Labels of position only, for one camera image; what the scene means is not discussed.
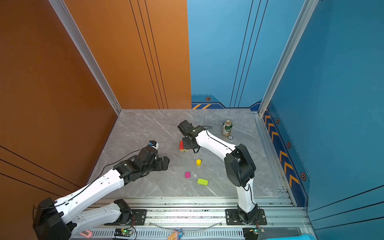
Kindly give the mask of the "lime green block front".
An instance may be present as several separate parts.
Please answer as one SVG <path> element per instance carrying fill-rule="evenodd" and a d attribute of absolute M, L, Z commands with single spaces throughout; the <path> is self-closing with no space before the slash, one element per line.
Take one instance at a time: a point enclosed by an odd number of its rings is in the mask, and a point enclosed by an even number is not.
<path fill-rule="evenodd" d="M 199 178 L 198 180 L 197 180 L 197 183 L 199 184 L 199 185 L 202 185 L 202 186 L 208 186 L 208 184 L 209 184 L 209 181 L 208 180 L 205 180 L 205 179 L 201 179 L 201 178 Z"/>

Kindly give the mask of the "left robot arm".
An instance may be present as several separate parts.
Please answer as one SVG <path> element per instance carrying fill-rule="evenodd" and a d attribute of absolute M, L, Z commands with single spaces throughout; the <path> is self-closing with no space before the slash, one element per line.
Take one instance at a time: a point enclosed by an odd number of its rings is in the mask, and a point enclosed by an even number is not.
<path fill-rule="evenodd" d="M 112 163 L 112 169 L 101 172 L 85 187 L 57 200 L 47 198 L 35 207 L 33 229 L 39 240 L 69 240 L 73 236 L 100 225 L 134 223 L 131 207 L 123 199 L 97 209 L 89 206 L 109 193 L 147 176 L 153 171 L 166 171 L 168 157 L 159 157 L 158 144 L 151 141 Z"/>

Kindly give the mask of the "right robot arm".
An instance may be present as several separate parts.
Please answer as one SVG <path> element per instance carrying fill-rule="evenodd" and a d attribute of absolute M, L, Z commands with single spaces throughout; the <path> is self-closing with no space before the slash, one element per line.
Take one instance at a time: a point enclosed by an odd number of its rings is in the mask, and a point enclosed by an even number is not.
<path fill-rule="evenodd" d="M 256 221 L 259 207 L 254 198 L 254 177 L 256 165 L 243 144 L 234 145 L 214 136 L 207 127 L 194 127 L 188 121 L 178 125 L 183 144 L 197 153 L 205 148 L 225 163 L 226 175 L 237 188 L 238 216 L 242 224 L 250 225 Z"/>

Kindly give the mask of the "yellow cylinder block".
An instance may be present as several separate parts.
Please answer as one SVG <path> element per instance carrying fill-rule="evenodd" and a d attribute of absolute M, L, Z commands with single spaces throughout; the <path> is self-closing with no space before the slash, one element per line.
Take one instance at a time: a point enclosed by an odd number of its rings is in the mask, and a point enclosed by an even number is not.
<path fill-rule="evenodd" d="M 202 164 L 202 161 L 200 159 L 196 160 L 196 165 L 199 167 Z"/>

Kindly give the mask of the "green beverage can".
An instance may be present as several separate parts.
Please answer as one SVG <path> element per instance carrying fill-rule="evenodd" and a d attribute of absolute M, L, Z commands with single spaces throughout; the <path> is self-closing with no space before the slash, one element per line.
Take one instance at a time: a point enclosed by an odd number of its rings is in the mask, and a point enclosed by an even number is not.
<path fill-rule="evenodd" d="M 225 121 L 222 126 L 222 135 L 229 137 L 232 132 L 233 123 L 229 120 Z"/>

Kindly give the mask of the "left circuit board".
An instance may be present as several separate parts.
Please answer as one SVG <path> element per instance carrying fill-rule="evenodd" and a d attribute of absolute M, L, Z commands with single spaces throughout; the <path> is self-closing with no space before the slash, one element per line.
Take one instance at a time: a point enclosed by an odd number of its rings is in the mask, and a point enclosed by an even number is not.
<path fill-rule="evenodd" d="M 132 228 L 115 229 L 114 238 L 115 239 L 134 239 L 135 231 Z"/>

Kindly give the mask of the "circuit board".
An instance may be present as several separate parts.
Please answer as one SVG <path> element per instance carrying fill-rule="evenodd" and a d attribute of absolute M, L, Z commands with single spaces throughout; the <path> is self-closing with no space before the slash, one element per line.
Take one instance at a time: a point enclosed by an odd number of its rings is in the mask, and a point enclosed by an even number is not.
<path fill-rule="evenodd" d="M 114 238 L 115 239 L 134 239 L 135 231 L 132 228 L 115 229 Z"/>
<path fill-rule="evenodd" d="M 255 228 L 251 229 L 250 232 L 253 233 L 254 235 L 259 235 L 261 233 L 264 233 L 265 230 L 260 226 L 256 226 Z"/>

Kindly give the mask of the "colourful snack wrapper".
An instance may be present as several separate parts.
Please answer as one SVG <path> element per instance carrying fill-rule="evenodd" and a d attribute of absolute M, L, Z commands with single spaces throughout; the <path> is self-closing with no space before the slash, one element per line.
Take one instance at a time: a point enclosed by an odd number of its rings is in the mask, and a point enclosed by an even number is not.
<path fill-rule="evenodd" d="M 184 235 L 183 230 L 174 230 L 168 237 L 167 240 L 181 240 Z"/>

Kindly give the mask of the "right circuit board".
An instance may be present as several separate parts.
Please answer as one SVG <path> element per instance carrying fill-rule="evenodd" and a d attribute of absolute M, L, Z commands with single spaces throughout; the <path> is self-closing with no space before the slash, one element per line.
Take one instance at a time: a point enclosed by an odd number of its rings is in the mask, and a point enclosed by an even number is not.
<path fill-rule="evenodd" d="M 250 232 L 253 233 L 254 235 L 259 235 L 261 233 L 264 233 L 265 230 L 260 226 L 256 226 L 255 228 L 251 229 Z"/>

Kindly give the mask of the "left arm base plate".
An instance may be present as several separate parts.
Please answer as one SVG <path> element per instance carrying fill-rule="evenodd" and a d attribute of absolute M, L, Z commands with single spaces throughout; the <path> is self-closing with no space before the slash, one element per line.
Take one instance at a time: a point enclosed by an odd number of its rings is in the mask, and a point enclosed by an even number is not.
<path fill-rule="evenodd" d="M 113 223 L 104 224 L 105 226 L 143 226 L 147 217 L 146 209 L 133 209 L 124 212 Z"/>

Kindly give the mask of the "aluminium front rail frame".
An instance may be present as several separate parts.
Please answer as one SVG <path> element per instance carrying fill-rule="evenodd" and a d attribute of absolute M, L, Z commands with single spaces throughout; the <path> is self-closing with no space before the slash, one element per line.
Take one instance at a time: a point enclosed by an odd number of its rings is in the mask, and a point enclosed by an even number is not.
<path fill-rule="evenodd" d="M 206 231 L 211 228 L 255 228 L 258 225 L 234 225 L 226 223 L 226 209 L 237 209 L 237 198 L 229 197 L 144 197 L 125 198 L 133 209 L 146 209 L 147 217 L 143 226 L 159 229 L 182 229 L 184 233 Z M 255 201 L 265 211 L 267 228 L 301 229 L 310 226 L 304 208 L 296 207 L 284 192 L 279 196 L 257 197 Z"/>

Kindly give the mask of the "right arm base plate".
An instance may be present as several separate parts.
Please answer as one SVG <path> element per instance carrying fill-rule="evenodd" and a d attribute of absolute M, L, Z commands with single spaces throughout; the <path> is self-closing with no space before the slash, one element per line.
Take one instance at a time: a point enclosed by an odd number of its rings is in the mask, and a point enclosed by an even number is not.
<path fill-rule="evenodd" d="M 268 224 L 265 211 L 258 207 L 251 212 L 246 213 L 240 209 L 226 209 L 226 223 L 229 226 L 234 225 L 258 225 L 266 226 Z"/>

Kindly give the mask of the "pink handled tool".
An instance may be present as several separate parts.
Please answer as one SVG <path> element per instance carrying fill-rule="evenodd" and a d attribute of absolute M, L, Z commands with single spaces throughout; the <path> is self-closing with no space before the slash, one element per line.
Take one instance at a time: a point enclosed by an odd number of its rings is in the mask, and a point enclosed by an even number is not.
<path fill-rule="evenodd" d="M 86 231 L 81 232 L 80 236 L 89 239 L 93 236 L 93 233 L 90 230 L 86 230 Z"/>

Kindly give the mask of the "left aluminium corner post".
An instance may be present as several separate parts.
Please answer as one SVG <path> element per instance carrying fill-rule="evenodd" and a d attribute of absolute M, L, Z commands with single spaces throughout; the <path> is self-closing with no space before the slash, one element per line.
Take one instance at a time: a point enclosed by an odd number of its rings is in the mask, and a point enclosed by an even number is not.
<path fill-rule="evenodd" d="M 117 115 L 119 115 L 122 111 L 122 107 L 118 102 L 112 88 L 110 87 L 105 75 L 103 74 L 99 64 L 97 63 L 85 38 L 83 37 L 79 27 L 77 26 L 74 18 L 72 17 L 66 3 L 62 0 L 49 0 L 49 3 L 65 27 L 71 40 L 75 44 L 76 48 L 78 49 L 83 60 L 96 79 L 98 85 L 100 86 L 113 110 Z"/>

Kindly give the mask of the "aluminium corner post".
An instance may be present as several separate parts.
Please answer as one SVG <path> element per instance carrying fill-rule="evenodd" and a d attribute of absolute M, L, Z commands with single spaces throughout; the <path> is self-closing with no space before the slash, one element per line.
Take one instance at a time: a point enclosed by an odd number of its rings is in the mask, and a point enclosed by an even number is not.
<path fill-rule="evenodd" d="M 122 107 L 118 102 L 112 88 L 110 87 L 105 75 L 103 74 L 99 64 L 97 63 L 85 38 L 83 37 L 79 27 L 77 26 L 74 18 L 72 17 L 66 3 L 62 0 L 49 0 L 49 3 L 65 27 L 71 40 L 75 44 L 76 48 L 78 49 L 83 60 L 96 79 L 98 85 L 100 86 L 113 110 L 117 115 L 119 115 L 122 111 Z"/>
<path fill-rule="evenodd" d="M 315 11 L 315 8 L 319 0 L 306 0 L 302 6 L 302 9 L 299 13 L 299 16 L 295 22 L 295 25 L 292 29 L 290 37 L 287 41 L 287 44 L 284 48 L 284 51 L 281 55 L 281 58 L 277 64 L 275 72 L 271 78 L 271 81 L 267 87 L 263 100 L 258 110 L 259 117 L 261 118 L 268 105 L 270 104 L 272 97 L 286 71 L 286 68 L 297 48 L 298 43 Z"/>

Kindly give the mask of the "right aluminium corner post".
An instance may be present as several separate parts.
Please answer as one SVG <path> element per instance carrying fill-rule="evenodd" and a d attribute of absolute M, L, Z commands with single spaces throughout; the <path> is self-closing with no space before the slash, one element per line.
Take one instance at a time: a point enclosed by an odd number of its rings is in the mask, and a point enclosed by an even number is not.
<path fill-rule="evenodd" d="M 295 22 L 295 25 L 292 29 L 290 37 L 287 41 L 287 44 L 284 48 L 284 51 L 281 55 L 281 58 L 277 64 L 275 72 L 271 78 L 271 81 L 267 87 L 263 100 L 258 110 L 259 117 L 261 118 L 268 105 L 270 104 L 272 97 L 286 71 L 286 68 L 297 48 L 298 43 L 315 11 L 315 8 L 319 0 L 306 0 L 302 6 L 302 9 L 299 13 L 299 16 Z"/>

